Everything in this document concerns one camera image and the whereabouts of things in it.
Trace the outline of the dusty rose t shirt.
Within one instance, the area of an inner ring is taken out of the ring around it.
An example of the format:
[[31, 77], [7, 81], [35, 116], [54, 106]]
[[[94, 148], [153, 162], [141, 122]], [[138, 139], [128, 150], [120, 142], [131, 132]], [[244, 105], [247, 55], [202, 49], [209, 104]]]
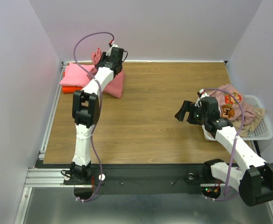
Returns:
[[[98, 64], [99, 60], [102, 56], [101, 48], [97, 48], [95, 52], [91, 54], [91, 61], [93, 65], [90, 69], [87, 69], [93, 76], [96, 75], [97, 69], [95, 68], [95, 65]], [[122, 92], [124, 89], [124, 69], [116, 75], [116, 77], [104, 88], [104, 92], [114, 96], [116, 98], [122, 97]]]

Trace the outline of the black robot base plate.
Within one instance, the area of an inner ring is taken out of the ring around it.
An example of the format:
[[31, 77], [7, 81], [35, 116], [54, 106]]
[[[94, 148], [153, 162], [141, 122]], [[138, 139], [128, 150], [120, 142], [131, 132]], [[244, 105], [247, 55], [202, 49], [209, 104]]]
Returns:
[[206, 176], [203, 164], [92, 164], [62, 171], [76, 196], [201, 194], [223, 181]]

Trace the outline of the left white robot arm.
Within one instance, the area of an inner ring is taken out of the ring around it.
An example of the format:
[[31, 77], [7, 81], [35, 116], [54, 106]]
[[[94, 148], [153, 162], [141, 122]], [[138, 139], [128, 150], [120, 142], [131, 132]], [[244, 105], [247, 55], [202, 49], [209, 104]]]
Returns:
[[96, 65], [97, 73], [80, 91], [73, 93], [72, 117], [76, 127], [76, 144], [70, 176], [81, 184], [91, 178], [91, 136], [101, 114], [102, 91], [122, 71], [124, 49], [111, 45]]

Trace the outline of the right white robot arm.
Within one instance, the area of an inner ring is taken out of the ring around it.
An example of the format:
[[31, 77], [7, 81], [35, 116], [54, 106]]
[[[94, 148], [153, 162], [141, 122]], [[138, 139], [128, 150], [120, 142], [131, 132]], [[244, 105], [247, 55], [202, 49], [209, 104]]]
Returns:
[[206, 161], [203, 165], [202, 178], [207, 182], [221, 180], [234, 188], [247, 206], [273, 201], [273, 163], [258, 156], [237, 135], [232, 123], [220, 116], [215, 97], [200, 98], [198, 103], [184, 101], [175, 118], [200, 125], [220, 143], [238, 164], [238, 168], [220, 159]]

